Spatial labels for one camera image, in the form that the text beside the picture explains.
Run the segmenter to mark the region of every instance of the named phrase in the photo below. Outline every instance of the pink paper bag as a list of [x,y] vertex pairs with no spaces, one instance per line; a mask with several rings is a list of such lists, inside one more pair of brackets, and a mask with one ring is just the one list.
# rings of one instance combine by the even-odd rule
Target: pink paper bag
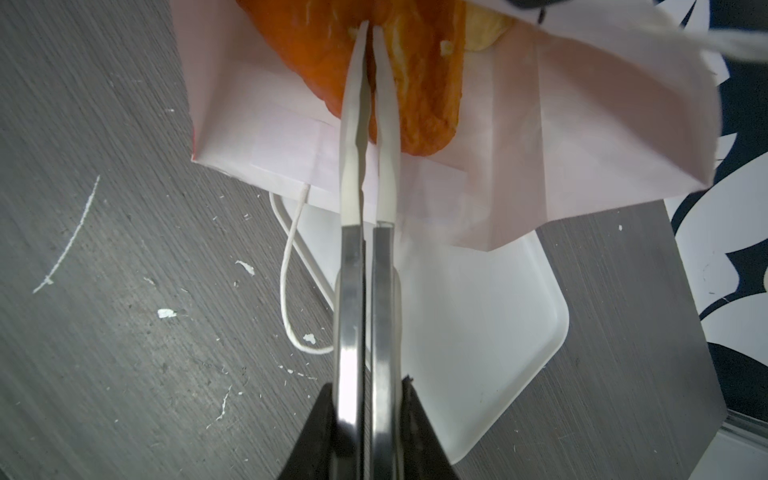
[[[519,11],[465,54],[456,136],[402,156],[400,228],[477,250],[549,220],[707,187],[720,103],[700,52],[646,0]],[[285,197],[339,209],[339,119],[283,65],[235,0],[170,0],[194,126],[193,160]],[[376,212],[369,145],[363,216]]]

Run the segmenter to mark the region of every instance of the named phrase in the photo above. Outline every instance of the white cord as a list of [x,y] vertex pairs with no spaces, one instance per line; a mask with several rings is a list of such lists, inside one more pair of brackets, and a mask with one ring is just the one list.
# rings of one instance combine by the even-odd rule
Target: white cord
[[[290,225],[293,221],[288,214],[288,210],[286,210],[283,198],[280,195],[275,195],[270,192],[270,204],[272,205],[272,213],[275,214],[277,221],[280,222],[280,226],[287,235],[290,232]],[[298,230],[293,237],[293,248],[296,250],[296,253],[299,254],[299,258],[302,263],[304,263],[306,270],[310,273],[312,280],[315,281],[317,288],[326,300],[328,308],[333,311],[333,299],[336,294],[333,292],[333,288],[330,286],[330,283],[328,283],[328,280],[326,280],[326,276],[320,269],[320,265],[317,264],[314,255],[312,255],[309,247],[304,243],[304,239],[301,237],[301,233]]]
[[[299,217],[301,217],[301,210],[304,208],[306,197],[309,193],[309,184],[304,184],[301,187],[301,192],[299,193],[299,203],[296,205],[296,211],[293,212],[293,221],[290,224],[290,230],[288,230],[286,248],[283,251],[283,264],[280,266],[280,314],[283,316],[283,328],[286,330],[288,340],[290,340],[293,346],[302,352],[311,353],[312,355],[325,355],[326,353],[331,353],[333,351],[332,346],[315,348],[302,344],[299,339],[296,338],[296,334],[293,332],[293,328],[291,327],[290,321],[288,320],[288,307],[286,304],[286,278],[288,276],[288,263],[290,262],[290,254],[293,251],[293,241],[296,238],[296,229],[299,227]],[[270,202],[272,203],[274,209],[275,203],[274,195],[272,193],[270,193]]]

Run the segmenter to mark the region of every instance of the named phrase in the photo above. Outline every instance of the patterned fabric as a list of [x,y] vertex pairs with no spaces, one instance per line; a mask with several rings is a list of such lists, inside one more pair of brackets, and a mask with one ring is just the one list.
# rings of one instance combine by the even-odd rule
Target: patterned fabric
[[[664,0],[685,29],[768,30],[764,0]],[[704,60],[720,86],[714,185],[665,201],[728,408],[768,421],[768,65]]]

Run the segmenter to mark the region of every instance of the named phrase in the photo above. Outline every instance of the gray table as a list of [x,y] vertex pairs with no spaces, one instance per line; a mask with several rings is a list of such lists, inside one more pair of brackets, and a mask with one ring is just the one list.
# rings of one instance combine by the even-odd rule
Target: gray table
[[[0,467],[273,478],[331,358],[284,337],[266,194],[189,161],[166,2],[6,0],[0,61]],[[459,474],[687,478],[726,410],[662,205],[539,235],[568,339]],[[300,263],[289,276],[293,318],[330,341]]]

